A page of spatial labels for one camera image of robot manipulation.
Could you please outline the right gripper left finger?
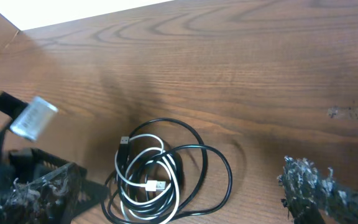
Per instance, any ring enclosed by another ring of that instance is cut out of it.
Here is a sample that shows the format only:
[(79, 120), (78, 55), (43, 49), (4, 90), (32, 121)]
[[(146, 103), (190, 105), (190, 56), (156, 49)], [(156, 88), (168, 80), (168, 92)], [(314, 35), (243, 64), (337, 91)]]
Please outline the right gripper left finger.
[(0, 224), (71, 223), (107, 197), (84, 167), (40, 149), (11, 151), (0, 165)]

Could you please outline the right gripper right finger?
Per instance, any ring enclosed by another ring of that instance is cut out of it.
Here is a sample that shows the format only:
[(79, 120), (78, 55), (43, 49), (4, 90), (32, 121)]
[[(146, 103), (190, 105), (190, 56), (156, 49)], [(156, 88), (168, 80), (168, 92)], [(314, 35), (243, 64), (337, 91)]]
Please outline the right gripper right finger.
[(284, 191), (281, 203), (293, 223), (324, 223), (321, 212), (336, 223), (358, 223), (358, 191), (337, 183), (332, 168), (323, 176), (307, 158), (284, 160), (277, 179)]

